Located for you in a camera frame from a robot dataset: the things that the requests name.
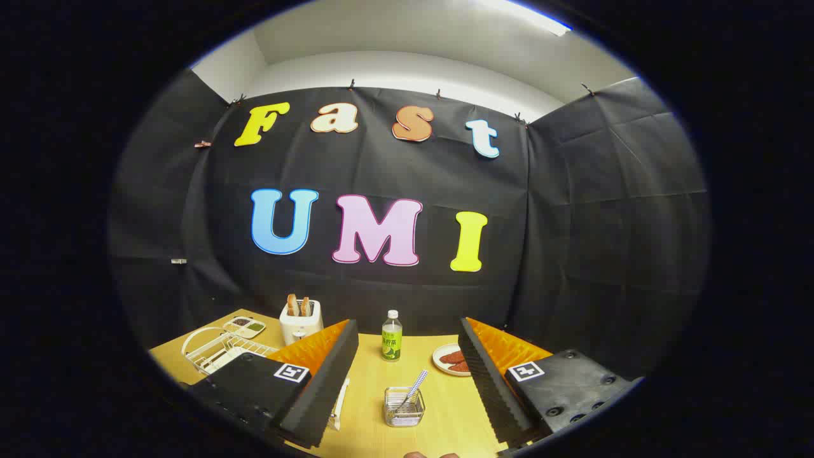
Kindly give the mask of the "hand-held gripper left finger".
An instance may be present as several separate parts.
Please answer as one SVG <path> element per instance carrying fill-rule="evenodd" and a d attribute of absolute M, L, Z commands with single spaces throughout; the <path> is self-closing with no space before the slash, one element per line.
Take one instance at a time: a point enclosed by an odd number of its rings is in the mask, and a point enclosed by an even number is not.
<path fill-rule="evenodd" d="M 256 437 L 316 447 L 358 345 L 357 322 L 343 320 L 269 356 L 241 353 L 187 391 Z"/>

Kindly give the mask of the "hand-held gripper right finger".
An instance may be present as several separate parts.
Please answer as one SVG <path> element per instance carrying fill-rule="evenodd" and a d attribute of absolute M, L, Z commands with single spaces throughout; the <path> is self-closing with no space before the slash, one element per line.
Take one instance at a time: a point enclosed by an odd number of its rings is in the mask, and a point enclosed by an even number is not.
<path fill-rule="evenodd" d="M 457 344 L 497 440 L 510 449 L 576 430 L 642 382 L 580 350 L 549 352 L 469 317 L 460 319 Z"/>

